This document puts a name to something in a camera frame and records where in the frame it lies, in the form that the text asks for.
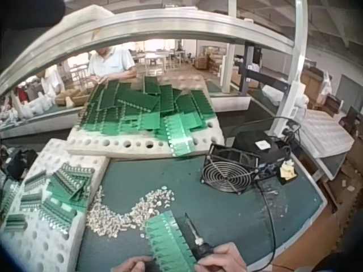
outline white label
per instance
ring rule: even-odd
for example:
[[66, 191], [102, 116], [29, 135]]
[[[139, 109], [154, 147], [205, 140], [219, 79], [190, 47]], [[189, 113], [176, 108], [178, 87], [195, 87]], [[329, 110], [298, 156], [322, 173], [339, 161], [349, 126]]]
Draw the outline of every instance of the white label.
[[255, 142], [255, 144], [257, 145], [257, 147], [260, 150], [265, 150], [265, 149], [271, 148], [271, 145], [268, 142], [266, 142], [265, 140], [259, 141], [259, 142]]

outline man in white shirt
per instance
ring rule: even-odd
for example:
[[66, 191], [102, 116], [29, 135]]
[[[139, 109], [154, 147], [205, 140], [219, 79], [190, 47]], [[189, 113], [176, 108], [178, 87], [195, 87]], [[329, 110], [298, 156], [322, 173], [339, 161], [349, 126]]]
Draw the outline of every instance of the man in white shirt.
[[57, 70], [57, 65], [53, 65], [37, 73], [36, 76], [41, 80], [44, 93], [50, 97], [65, 90], [64, 83]]
[[96, 50], [88, 65], [90, 79], [95, 83], [136, 77], [135, 62], [129, 52], [119, 46]]

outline ceiling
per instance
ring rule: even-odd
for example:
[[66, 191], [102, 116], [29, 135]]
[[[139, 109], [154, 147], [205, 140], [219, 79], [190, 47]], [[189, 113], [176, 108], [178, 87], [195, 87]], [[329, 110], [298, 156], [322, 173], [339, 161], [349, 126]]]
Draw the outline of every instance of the ceiling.
[[[197, 6], [201, 10], [227, 13], [228, 0], [65, 0], [67, 12], [88, 5], [104, 6], [113, 13], [161, 8], [164, 4]], [[363, 20], [353, 0], [307, 0], [308, 45], [320, 47], [363, 65]], [[295, 0], [237, 0], [240, 18], [252, 18], [294, 40]]]

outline cooling fan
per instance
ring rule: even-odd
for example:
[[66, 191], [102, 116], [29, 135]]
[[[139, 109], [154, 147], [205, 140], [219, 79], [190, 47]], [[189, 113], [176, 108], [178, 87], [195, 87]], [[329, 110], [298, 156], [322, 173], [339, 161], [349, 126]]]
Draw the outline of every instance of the cooling fan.
[[258, 160], [254, 154], [213, 143], [204, 161], [201, 183], [242, 194], [258, 173]]

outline white shirt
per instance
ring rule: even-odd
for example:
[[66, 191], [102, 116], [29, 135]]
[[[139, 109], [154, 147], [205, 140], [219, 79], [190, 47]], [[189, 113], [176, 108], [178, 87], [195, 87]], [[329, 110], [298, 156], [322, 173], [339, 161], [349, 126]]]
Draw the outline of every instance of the white shirt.
[[53, 65], [45, 70], [45, 75], [41, 79], [41, 85], [45, 94], [48, 94], [51, 91], [55, 94], [64, 91], [64, 83], [57, 70], [57, 65]]
[[93, 54], [88, 65], [90, 75], [103, 77], [108, 74], [122, 73], [135, 66], [135, 62], [129, 52], [119, 46], [112, 46], [106, 58], [97, 53]]

